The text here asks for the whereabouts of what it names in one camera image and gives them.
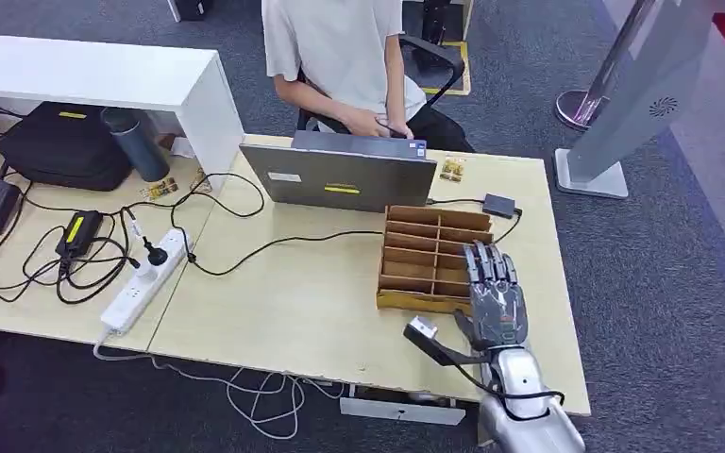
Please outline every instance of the robotic arm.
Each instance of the robotic arm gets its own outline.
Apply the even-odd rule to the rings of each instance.
[[[513,260],[494,244],[475,242],[464,251],[472,319],[459,310],[454,316],[476,354],[466,356],[440,344],[437,327],[421,316],[404,328],[404,336],[440,365],[457,367],[485,391],[480,423],[505,453],[583,452],[582,436],[563,411],[563,394],[546,387],[537,360],[524,347],[529,324]],[[472,363],[481,364],[485,383],[461,366]]]

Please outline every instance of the stanchion base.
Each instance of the stanchion base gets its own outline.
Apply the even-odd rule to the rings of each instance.
[[[577,110],[580,109],[580,105],[586,95],[587,92],[583,90],[568,90],[567,92],[563,92],[563,94],[557,96],[557,102],[554,106],[554,113],[557,114],[557,119],[559,119],[564,125],[577,129],[581,132],[589,129],[593,122],[599,117],[599,114],[607,108],[608,104],[610,104],[610,98],[601,98],[599,108],[593,113],[593,116],[590,118],[588,124],[584,125],[575,121],[574,116],[577,114]]]

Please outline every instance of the black pants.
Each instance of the black pants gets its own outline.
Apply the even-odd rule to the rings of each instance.
[[[421,108],[407,122],[407,127],[410,128],[416,139],[426,140],[429,149],[476,153],[465,139],[463,128],[431,106]]]

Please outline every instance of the person's hand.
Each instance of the person's hand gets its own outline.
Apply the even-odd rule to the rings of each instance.
[[[413,135],[413,132],[410,130],[409,127],[407,127],[407,123],[404,123],[404,122],[401,122],[401,123],[390,122],[388,124],[388,126],[391,129],[393,129],[393,130],[395,130],[397,132],[401,132],[402,134],[406,135],[407,136],[407,140],[412,140],[412,139],[415,138],[415,136]]]
[[[354,135],[390,137],[390,131],[377,121],[377,114],[371,110],[349,107],[342,123]]]

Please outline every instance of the desk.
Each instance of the desk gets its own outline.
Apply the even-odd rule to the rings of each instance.
[[[180,190],[159,201],[161,203],[172,203],[184,194],[190,185],[190,181],[195,178],[196,169],[197,162],[195,159],[172,159],[171,176],[180,184]],[[26,181],[21,177],[10,176],[8,180],[17,183],[25,190]],[[35,185],[29,193],[29,199],[49,207],[112,212],[123,205],[140,201],[139,190],[145,186],[146,183],[140,179],[137,172],[132,172],[129,178],[112,192],[99,193]],[[177,209],[177,220],[187,228],[194,240],[198,238],[211,208],[211,200],[206,197],[194,197]],[[143,232],[152,241],[161,238],[170,229],[168,210],[138,207],[133,211],[140,221]],[[71,212],[40,210],[26,205],[18,226],[0,252],[0,285],[8,286],[23,281],[25,278],[21,273],[21,265],[34,244],[51,227],[68,225],[72,215]],[[102,225],[102,234],[109,232],[109,227],[110,220],[105,219]],[[119,238],[118,242],[123,243],[123,233],[120,231],[119,225],[113,238]],[[32,261],[34,265],[30,269],[37,269],[43,263],[53,260],[57,256],[54,253],[54,248],[58,238],[59,234],[49,238],[46,246],[41,249],[38,258]],[[109,246],[105,248],[103,253],[105,258],[116,256],[116,254],[111,253]],[[144,253],[140,243],[135,243],[132,248],[132,256],[140,258],[144,256]],[[90,281],[89,276],[103,275],[112,265],[113,263],[91,264],[80,273],[81,275],[77,275],[79,277],[77,280],[80,282]],[[157,297],[146,308],[145,313],[140,317],[134,328],[125,337],[114,339],[110,342],[111,345],[134,350],[145,350],[148,347],[154,329],[157,327],[165,305],[177,286],[178,276],[183,268],[184,262],[180,264],[178,270],[162,286]],[[124,284],[131,276],[129,269],[131,269],[131,266],[127,265],[103,293],[80,305],[64,305],[57,299],[53,287],[42,287],[40,285],[32,285],[14,303],[8,304],[0,300],[0,330],[73,342],[93,343],[104,329],[104,325],[99,319],[101,312],[114,299],[115,295],[123,289]],[[55,270],[46,275],[45,280],[54,280],[56,276]],[[15,294],[15,292],[5,292],[5,294]],[[75,292],[69,293],[68,296],[81,297],[84,294],[86,293]]]
[[[246,135],[245,142],[287,146],[291,139]],[[501,248],[514,258],[524,288],[531,349],[546,384],[565,393],[566,410],[589,414],[543,162],[429,151],[431,159],[445,155],[466,159],[464,179],[454,183],[435,178],[432,197],[483,198],[485,193],[498,193],[514,198],[524,210],[520,226]],[[232,171],[259,184],[242,154]],[[251,211],[258,203],[253,189],[231,179],[220,199],[240,211]],[[479,209],[470,204],[447,206]],[[383,214],[273,203],[250,219],[213,209],[194,252],[203,266],[223,270],[273,239],[382,230],[383,222]],[[509,221],[496,219],[493,230],[498,234],[509,226]],[[210,277],[189,266],[148,350],[478,401],[479,391],[457,370],[438,366],[402,338],[414,312],[377,310],[380,246],[381,238],[375,236],[275,245],[224,277]],[[451,316],[427,316],[440,328],[441,342],[466,350]]]
[[[0,36],[0,97],[171,111],[206,173],[244,135],[216,50]]]

